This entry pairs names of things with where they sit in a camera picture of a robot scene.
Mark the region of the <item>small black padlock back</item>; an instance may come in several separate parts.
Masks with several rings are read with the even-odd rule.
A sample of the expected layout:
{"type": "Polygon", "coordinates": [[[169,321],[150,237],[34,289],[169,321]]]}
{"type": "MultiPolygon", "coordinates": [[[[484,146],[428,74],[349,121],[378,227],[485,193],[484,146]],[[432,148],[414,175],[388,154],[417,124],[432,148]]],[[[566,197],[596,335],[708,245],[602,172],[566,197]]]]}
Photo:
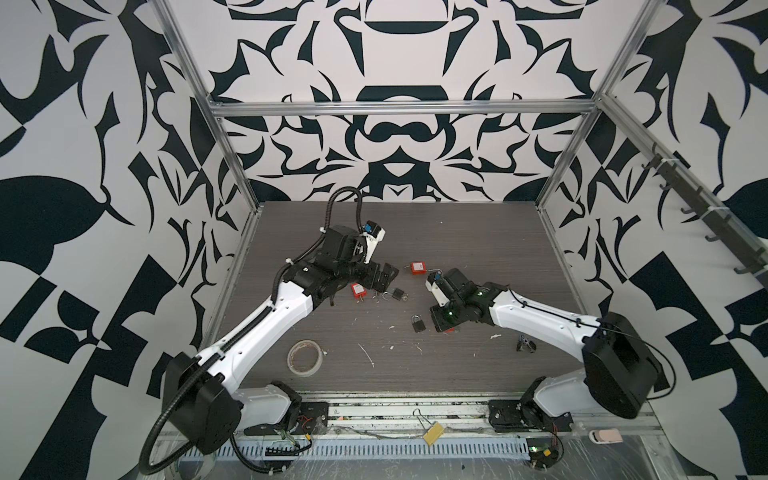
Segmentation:
{"type": "Polygon", "coordinates": [[[392,291],[386,291],[383,293],[386,299],[394,299],[400,302],[406,302],[409,298],[409,294],[400,288],[395,288],[392,291]]]}

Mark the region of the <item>small black padlock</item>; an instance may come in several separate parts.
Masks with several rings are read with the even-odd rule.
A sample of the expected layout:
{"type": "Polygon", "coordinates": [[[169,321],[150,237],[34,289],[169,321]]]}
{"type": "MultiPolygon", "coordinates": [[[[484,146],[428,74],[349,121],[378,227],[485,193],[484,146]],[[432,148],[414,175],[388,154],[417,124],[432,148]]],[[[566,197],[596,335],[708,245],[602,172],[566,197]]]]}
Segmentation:
{"type": "Polygon", "coordinates": [[[411,317],[411,326],[415,333],[421,333],[426,330],[424,320],[419,315],[411,317]]]}
{"type": "Polygon", "coordinates": [[[406,302],[409,298],[409,294],[400,288],[395,288],[392,291],[386,291],[383,293],[386,299],[394,299],[400,302],[406,302]]]}

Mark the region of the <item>small black padlock front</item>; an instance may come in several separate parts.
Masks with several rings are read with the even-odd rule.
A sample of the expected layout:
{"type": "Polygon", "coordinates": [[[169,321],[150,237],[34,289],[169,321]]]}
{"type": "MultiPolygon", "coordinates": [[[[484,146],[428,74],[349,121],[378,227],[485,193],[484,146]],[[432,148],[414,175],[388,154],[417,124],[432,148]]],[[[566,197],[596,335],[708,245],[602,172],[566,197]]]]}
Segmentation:
{"type": "Polygon", "coordinates": [[[419,315],[411,317],[411,326],[415,333],[421,333],[426,330],[424,320],[419,315]]]}

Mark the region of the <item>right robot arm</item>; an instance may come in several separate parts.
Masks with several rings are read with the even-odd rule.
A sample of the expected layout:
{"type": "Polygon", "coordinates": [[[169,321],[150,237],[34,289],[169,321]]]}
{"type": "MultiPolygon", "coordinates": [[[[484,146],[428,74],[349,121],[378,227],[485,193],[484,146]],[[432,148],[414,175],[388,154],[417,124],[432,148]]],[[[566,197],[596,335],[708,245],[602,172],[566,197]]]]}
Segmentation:
{"type": "Polygon", "coordinates": [[[634,419],[652,392],[669,385],[658,355],[622,315],[568,312],[505,285],[477,284],[458,269],[430,273],[425,286],[436,300],[430,315],[440,332],[464,323],[497,326],[580,362],[573,372],[535,380],[518,400],[518,419],[529,428],[595,407],[634,419]]]}

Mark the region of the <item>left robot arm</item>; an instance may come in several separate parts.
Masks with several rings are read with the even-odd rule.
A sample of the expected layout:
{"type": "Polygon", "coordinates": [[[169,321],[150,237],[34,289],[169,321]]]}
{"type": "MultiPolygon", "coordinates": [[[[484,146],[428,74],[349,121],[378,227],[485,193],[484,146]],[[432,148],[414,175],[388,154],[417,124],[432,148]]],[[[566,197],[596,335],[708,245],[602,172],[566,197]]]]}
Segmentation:
{"type": "Polygon", "coordinates": [[[284,263],[272,294],[237,327],[195,356],[180,354],[168,364],[161,420],[203,454],[217,451],[238,430],[294,429],[301,398],[293,389],[275,381],[247,394],[241,384],[284,334],[338,291],[351,284],[388,289],[397,269],[372,259],[384,237],[372,221],[359,231],[325,228],[310,253],[284,263]]]}

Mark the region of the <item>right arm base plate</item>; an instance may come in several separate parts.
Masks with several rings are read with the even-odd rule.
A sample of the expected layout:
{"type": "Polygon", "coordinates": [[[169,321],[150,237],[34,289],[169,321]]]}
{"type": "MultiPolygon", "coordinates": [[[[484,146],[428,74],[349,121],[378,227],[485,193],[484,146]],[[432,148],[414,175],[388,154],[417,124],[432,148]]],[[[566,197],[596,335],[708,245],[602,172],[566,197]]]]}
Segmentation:
{"type": "Polygon", "coordinates": [[[552,417],[533,401],[490,400],[488,409],[488,422],[497,433],[572,431],[573,419],[569,413],[552,417]]]}

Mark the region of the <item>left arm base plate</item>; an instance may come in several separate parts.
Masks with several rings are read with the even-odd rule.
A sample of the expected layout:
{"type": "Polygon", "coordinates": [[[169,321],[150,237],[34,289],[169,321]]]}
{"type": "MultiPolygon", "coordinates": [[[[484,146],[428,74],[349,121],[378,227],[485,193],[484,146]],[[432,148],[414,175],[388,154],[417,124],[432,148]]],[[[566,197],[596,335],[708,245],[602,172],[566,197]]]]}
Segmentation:
{"type": "Polygon", "coordinates": [[[244,434],[246,436],[278,435],[283,431],[291,434],[311,434],[327,426],[329,407],[328,402],[302,402],[298,406],[291,406],[286,417],[278,424],[250,426],[244,430],[244,434]]]}

